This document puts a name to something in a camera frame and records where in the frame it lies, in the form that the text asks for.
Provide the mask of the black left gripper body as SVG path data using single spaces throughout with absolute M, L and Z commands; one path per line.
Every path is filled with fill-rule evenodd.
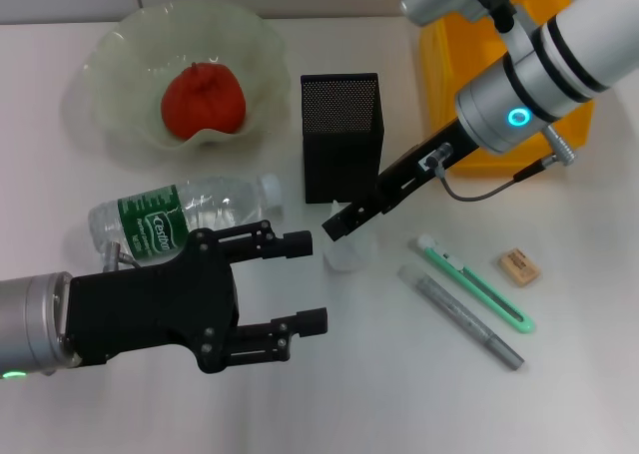
M 176 344 L 205 373 L 228 362 L 237 295 L 218 232 L 191 232 L 174 258 L 141 268 L 78 276 L 69 288 L 67 339 L 84 367 L 136 350 Z

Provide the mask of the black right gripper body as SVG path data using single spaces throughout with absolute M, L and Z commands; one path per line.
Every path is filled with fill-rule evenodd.
M 373 195 L 378 214 L 390 212 L 435 178 L 434 170 L 426 164 L 426 158 L 445 144 L 450 145 L 450 154 L 441 162 L 444 168 L 450 168 L 478 149 L 461 123 L 455 119 L 431 138 L 413 147 L 378 176 Z

